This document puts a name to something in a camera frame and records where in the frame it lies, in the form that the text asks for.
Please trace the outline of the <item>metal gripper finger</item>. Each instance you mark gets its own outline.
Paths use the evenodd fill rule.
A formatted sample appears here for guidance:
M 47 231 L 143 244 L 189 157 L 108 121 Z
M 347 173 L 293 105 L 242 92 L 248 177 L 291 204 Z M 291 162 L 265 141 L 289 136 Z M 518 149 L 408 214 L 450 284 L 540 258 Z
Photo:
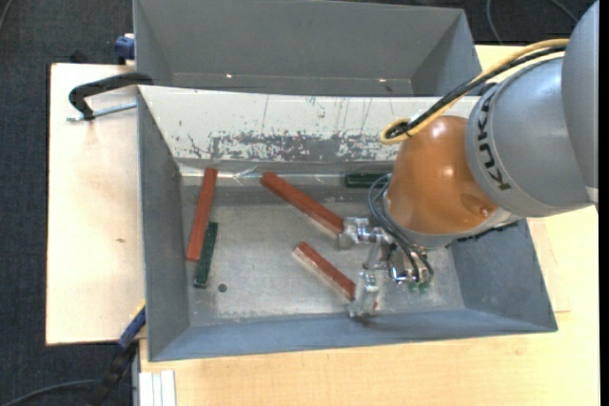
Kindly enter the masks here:
M 337 248 L 348 250 L 356 244 L 379 242 L 382 237 L 382 229 L 374 226 L 368 218 L 347 217 L 337 237 Z
M 364 270 L 355 283 L 354 298 L 347 307 L 351 318 L 365 318 L 376 315 L 377 301 L 381 286 L 373 270 Z

